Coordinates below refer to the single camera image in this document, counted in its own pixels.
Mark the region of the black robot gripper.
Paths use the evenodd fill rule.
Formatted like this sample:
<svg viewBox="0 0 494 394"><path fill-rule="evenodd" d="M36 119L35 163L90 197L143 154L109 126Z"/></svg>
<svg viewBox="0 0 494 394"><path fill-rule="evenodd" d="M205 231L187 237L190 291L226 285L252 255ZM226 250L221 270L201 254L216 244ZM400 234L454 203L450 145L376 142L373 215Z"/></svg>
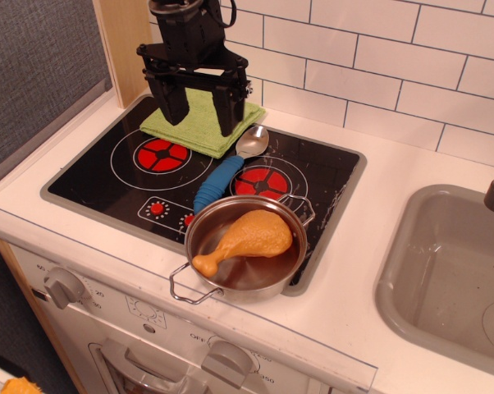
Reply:
<svg viewBox="0 0 494 394"><path fill-rule="evenodd" d="M243 120L251 93L246 58L225 47L225 29L236 22L222 18L219 1L149 1L157 20L160 44L141 44L143 73L165 119L173 126L189 113L185 88L212 91L221 134L227 137Z"/></svg>

